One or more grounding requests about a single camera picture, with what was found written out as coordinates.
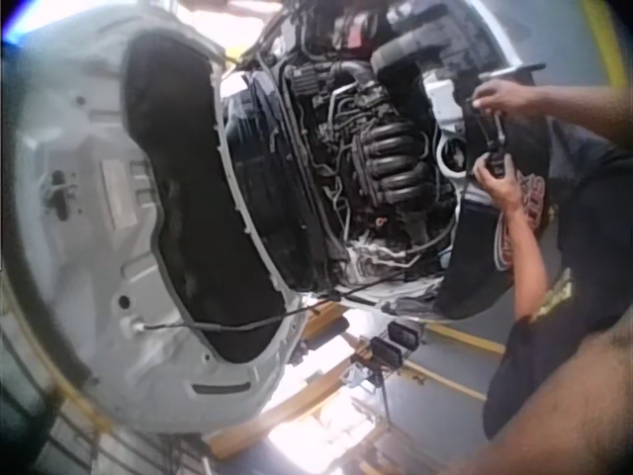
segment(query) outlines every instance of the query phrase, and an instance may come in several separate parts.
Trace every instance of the human hand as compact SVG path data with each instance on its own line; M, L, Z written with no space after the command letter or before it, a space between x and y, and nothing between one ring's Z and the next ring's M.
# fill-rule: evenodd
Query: human hand
M473 107L486 113L535 116L539 114L538 92L535 87L493 79L475 89Z
M490 157L489 153L480 156L475 162L473 172L477 181L479 181L484 189L491 195L497 206L506 215L512 215L523 211L523 198L521 196L521 187L516 180L516 172L514 171L514 163L512 157L507 153L505 155L505 177L501 179L494 178L486 168L486 161Z

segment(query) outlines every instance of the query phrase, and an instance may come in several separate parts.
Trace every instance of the garage floor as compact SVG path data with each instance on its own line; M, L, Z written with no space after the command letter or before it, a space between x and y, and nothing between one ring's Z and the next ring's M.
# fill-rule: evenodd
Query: garage floor
M536 75L537 84L609 84L582 1L482 1L507 29L524 62L547 63L547 69ZM550 278L560 267L556 232L555 225L550 227L541 243ZM453 327L504 344L512 325L512 309L510 291L486 312ZM357 335L377 334L386 325L386 322L358 311L352 311L348 317L352 332ZM415 352L411 361L486 394L499 362L498 355L432 332L427 333L426 341L428 345ZM394 424L408 432L420 450L431 454L436 461L444 464L462 459L486 444L482 401L433 381L420 386L404 378L392 377L387 386ZM264 451L270 452L266 447L269 444L262 442L239 455L231 464L239 467L235 473L246 473L247 467L254 466L258 469L256 473L297 472L285 463L283 456L269 458L270 468L274 469L268 472L262 466ZM412 473L423 472L419 470L417 466L417 471Z

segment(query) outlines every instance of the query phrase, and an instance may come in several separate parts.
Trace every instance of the car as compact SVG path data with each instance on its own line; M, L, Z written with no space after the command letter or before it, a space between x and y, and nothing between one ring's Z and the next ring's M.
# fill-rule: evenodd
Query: car
M289 0L230 71L173 15L99 8L3 57L3 291L114 421L211 433L262 410L309 309L460 320L511 285L469 170L513 154L547 226L541 119L480 115L531 81L480 0Z

